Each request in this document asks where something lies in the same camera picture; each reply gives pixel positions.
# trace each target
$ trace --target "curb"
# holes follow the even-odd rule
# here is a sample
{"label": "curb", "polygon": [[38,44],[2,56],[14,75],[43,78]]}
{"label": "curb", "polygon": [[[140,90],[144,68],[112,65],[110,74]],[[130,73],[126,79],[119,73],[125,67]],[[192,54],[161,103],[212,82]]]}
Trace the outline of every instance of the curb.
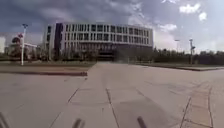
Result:
{"label": "curb", "polygon": [[87,76],[87,72],[10,72],[10,71],[0,71],[0,73],[7,73],[7,74],[22,74],[22,75],[49,75],[49,76]]}

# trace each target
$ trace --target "ground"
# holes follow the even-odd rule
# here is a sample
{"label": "ground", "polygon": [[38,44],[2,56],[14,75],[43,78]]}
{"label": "ground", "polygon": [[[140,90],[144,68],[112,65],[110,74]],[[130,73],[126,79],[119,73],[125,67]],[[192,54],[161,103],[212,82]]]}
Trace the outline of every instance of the ground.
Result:
{"label": "ground", "polygon": [[0,74],[10,128],[223,128],[224,70],[97,63],[88,77]]}

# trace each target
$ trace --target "building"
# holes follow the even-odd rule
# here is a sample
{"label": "building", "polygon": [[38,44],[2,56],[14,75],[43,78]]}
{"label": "building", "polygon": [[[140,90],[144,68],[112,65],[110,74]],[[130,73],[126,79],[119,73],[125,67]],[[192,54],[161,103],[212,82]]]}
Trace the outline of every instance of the building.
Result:
{"label": "building", "polygon": [[5,53],[5,37],[0,37],[0,53]]}
{"label": "building", "polygon": [[121,54],[124,49],[130,52],[134,48],[152,49],[153,31],[131,25],[56,23],[46,26],[43,43],[49,58],[55,59],[65,52],[67,56],[84,51],[120,51]]}

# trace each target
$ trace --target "light pole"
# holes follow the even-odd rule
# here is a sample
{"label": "light pole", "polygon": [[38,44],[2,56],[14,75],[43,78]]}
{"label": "light pole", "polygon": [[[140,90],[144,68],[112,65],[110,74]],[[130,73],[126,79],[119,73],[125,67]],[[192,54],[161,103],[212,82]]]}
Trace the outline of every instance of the light pole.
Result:
{"label": "light pole", "polygon": [[24,32],[23,32],[23,42],[22,42],[22,53],[21,53],[21,65],[24,65],[23,62],[23,57],[24,57],[24,44],[25,44],[25,35],[26,35],[26,28],[28,27],[27,24],[22,24],[23,28],[24,28]]}
{"label": "light pole", "polygon": [[177,52],[178,52],[178,43],[180,42],[180,40],[174,40],[177,42]]}
{"label": "light pole", "polygon": [[193,64],[193,52],[195,49],[195,46],[193,46],[193,39],[190,39],[190,50],[191,50],[191,64]]}

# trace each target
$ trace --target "blue sky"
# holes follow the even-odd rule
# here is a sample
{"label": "blue sky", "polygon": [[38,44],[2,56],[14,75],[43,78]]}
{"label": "blue sky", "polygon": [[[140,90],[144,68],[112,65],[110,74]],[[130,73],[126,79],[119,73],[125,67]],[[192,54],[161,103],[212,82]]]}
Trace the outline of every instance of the blue sky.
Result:
{"label": "blue sky", "polygon": [[224,50],[221,0],[0,0],[0,36],[7,43],[29,24],[27,41],[42,42],[44,26],[56,22],[109,22],[153,28],[157,48]]}

